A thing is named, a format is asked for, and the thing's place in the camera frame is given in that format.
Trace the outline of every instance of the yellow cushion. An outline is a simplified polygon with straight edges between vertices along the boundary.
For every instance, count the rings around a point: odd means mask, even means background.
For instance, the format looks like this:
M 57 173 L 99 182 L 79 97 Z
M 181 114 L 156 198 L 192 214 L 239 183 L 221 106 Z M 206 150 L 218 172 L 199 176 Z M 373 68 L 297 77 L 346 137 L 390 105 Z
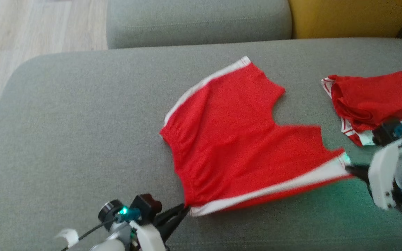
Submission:
M 402 0 L 289 0 L 293 38 L 396 37 Z

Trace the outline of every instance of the gray sofa cushion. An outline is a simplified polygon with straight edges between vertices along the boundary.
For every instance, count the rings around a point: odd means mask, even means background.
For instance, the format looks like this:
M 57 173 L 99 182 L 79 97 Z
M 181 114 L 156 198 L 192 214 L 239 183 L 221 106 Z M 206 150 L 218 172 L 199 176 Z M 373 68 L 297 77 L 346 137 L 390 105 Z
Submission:
M 287 0 L 110 0 L 108 48 L 291 38 Z
M 247 55 L 286 94 L 279 124 L 319 124 L 325 146 L 358 148 L 320 79 L 402 70 L 400 39 L 323 39 L 172 46 L 41 56 L 19 67 L 0 100 L 0 250 L 57 251 L 66 227 L 98 223 L 108 200 L 151 193 L 164 208 L 184 201 L 172 153 L 159 135 L 166 113 L 189 87 Z M 87 251 L 98 230 L 77 244 Z M 172 250 L 396 250 L 402 214 L 373 205 L 353 179 L 242 210 L 187 217 Z

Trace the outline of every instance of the folded red shorts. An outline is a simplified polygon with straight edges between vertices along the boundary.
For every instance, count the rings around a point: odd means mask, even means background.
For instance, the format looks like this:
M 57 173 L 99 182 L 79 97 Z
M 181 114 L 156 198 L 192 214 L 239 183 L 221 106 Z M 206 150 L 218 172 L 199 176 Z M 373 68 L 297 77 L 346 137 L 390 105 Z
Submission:
M 356 132 L 374 130 L 389 119 L 402 120 L 402 71 L 361 78 L 328 76 L 336 113 Z
M 189 89 L 166 115 L 161 135 L 192 216 L 350 177 L 348 156 L 324 147 L 320 127 L 274 122 L 272 109 L 284 91 L 243 57 Z

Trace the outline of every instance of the white stripe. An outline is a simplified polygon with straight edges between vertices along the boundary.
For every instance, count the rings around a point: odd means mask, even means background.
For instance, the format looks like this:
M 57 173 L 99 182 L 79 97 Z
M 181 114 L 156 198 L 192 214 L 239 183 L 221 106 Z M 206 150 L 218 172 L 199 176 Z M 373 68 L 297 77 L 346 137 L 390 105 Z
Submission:
M 314 170 L 305 173 L 290 181 L 286 181 L 277 185 L 266 187 L 244 195 L 211 201 L 201 207 L 192 207 L 190 209 L 191 216 L 202 216 L 215 211 L 223 210 L 241 202 L 273 194 L 276 192 L 288 191 L 299 187 L 304 187 L 312 184 L 317 184 L 323 181 L 328 181 L 334 178 L 347 176 L 349 173 L 342 165 L 349 165 L 350 158 L 344 152 L 340 156 L 322 164 Z
M 321 84 L 323 89 L 325 90 L 325 92 L 328 94 L 328 96 L 330 98 L 332 98 L 332 94 L 331 92 L 327 91 L 328 90 L 331 91 L 332 89 L 332 85 L 335 83 L 334 80 L 327 78 L 321 79 Z M 359 140 L 361 141 L 363 146 L 374 146 L 375 143 L 373 142 L 373 132 L 372 131 L 364 131 L 361 133 L 357 133 L 355 130 L 352 130 L 353 127 L 351 126 L 350 121 L 348 121 L 348 119 L 345 119 L 343 117 L 340 117 L 341 119 L 341 132 L 344 133 L 347 136 L 351 136 L 351 135 L 358 135 Z
M 199 82 L 198 84 L 194 85 L 193 87 L 191 87 L 188 91 L 186 91 L 177 101 L 177 103 L 173 106 L 173 108 L 169 111 L 169 113 L 167 113 L 167 115 L 165 116 L 165 120 L 164 120 L 164 127 L 166 126 L 166 124 L 169 122 L 170 117 L 174 114 L 174 112 L 177 110 L 178 107 L 180 107 L 188 98 L 190 98 L 193 94 L 195 94 L 196 91 L 198 91 L 199 89 L 203 88 L 204 86 L 206 86 L 206 84 L 208 84 L 210 81 L 212 81 L 214 78 L 219 78 L 221 76 L 224 76 L 228 73 L 231 73 L 235 70 L 241 69 L 246 67 L 247 65 L 249 65 L 251 63 L 251 61 L 249 60 L 249 58 L 247 56 L 242 57 L 240 60 L 238 60 L 237 62 L 229 65 L 226 68 L 223 68 L 219 71 L 217 71 L 216 73 L 213 73 L 212 75 L 206 77 L 205 79 L 203 79 L 201 82 Z
M 350 132 L 347 132 L 345 135 L 347 135 L 348 137 L 350 137 L 351 135 L 355 134 L 356 131 L 355 130 L 351 130 Z
M 358 135 L 358 137 L 359 137 L 359 140 L 361 141 L 361 144 L 363 145 L 363 146 L 374 146 L 375 145 L 375 143 L 373 142 L 373 132 L 372 131 L 364 131 L 364 132 L 362 132 L 362 133 L 358 133 L 358 132 L 355 132 L 357 135 Z

